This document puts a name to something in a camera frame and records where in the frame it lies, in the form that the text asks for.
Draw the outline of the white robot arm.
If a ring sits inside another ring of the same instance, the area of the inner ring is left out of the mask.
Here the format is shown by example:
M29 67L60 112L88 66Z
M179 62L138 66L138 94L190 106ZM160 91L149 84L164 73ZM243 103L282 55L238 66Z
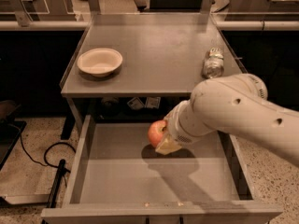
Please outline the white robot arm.
M190 99L176 105L164 120L165 134L155 148L160 154L176 152L220 131L299 165L299 112L269 102L263 81L252 74L200 82Z

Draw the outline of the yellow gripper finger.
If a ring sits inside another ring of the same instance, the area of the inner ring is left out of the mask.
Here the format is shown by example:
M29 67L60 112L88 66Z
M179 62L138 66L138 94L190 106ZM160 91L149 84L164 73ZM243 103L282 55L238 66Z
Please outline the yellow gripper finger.
M155 151L162 155L168 155L181 149L181 144L172 138L169 133L163 135L162 140L159 142Z

